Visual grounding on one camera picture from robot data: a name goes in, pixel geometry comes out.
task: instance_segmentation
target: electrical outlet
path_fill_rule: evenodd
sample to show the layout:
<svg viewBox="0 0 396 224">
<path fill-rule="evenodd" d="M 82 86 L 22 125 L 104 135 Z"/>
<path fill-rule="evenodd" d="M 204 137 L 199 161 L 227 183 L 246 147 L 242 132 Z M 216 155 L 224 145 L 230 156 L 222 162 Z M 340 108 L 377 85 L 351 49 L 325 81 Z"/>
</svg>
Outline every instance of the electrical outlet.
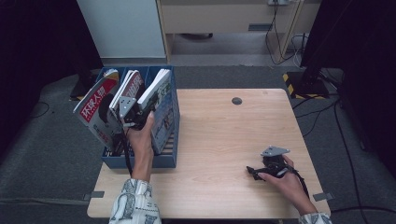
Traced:
<svg viewBox="0 0 396 224">
<path fill-rule="evenodd" d="M 268 6 L 274 6 L 277 4 L 278 6 L 286 6 L 290 3 L 290 0 L 268 0 Z"/>
</svg>

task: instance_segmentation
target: floral shirt sleeve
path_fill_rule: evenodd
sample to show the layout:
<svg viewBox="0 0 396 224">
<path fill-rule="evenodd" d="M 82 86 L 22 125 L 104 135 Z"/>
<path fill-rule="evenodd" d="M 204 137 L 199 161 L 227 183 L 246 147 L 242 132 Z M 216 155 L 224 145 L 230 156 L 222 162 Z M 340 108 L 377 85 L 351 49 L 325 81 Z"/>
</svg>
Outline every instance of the floral shirt sleeve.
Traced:
<svg viewBox="0 0 396 224">
<path fill-rule="evenodd" d="M 161 224 L 160 210 L 151 197 L 150 183 L 128 179 L 113 204 L 110 224 Z"/>
<path fill-rule="evenodd" d="M 329 215 L 325 213 L 312 213 L 299 218 L 300 224 L 332 224 Z"/>
</svg>

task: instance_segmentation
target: wall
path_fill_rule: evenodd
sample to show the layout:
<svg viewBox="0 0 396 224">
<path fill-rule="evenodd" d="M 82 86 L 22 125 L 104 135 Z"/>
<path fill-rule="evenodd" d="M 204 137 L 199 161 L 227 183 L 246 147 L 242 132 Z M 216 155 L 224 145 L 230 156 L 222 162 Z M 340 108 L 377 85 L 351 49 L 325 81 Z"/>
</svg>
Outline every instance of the wall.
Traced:
<svg viewBox="0 0 396 224">
<path fill-rule="evenodd" d="M 78 0 L 101 58 L 165 58 L 155 0 Z"/>
</svg>

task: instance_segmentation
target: wooden table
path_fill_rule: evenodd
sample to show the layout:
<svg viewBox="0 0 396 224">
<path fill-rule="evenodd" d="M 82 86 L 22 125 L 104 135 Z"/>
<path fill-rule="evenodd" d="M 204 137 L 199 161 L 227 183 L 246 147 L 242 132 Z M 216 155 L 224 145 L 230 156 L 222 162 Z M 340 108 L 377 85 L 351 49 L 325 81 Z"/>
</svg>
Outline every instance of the wooden table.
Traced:
<svg viewBox="0 0 396 224">
<path fill-rule="evenodd" d="M 297 218 L 297 210 L 269 183 L 255 181 L 246 166 L 262 168 L 268 146 L 288 156 L 310 195 L 321 193 L 311 158 L 285 91 L 279 89 L 177 90 L 180 132 L 177 168 L 155 169 L 153 197 L 162 218 Z M 239 97 L 241 105 L 232 99 Z M 127 170 L 105 164 L 92 198 L 90 217 L 109 217 Z M 311 201 L 330 214 L 326 201 Z"/>
</svg>

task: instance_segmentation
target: small round object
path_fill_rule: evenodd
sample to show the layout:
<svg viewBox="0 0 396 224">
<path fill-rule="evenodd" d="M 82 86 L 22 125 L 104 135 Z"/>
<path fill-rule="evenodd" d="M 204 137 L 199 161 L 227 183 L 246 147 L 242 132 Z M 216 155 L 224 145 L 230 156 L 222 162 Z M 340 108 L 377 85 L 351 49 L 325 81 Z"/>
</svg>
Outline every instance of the small round object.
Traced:
<svg viewBox="0 0 396 224">
<path fill-rule="evenodd" d="M 241 104 L 242 104 L 242 99 L 239 98 L 239 97 L 234 97 L 234 98 L 232 99 L 232 102 L 233 102 L 233 104 L 235 104 L 235 105 L 241 105 Z"/>
</svg>

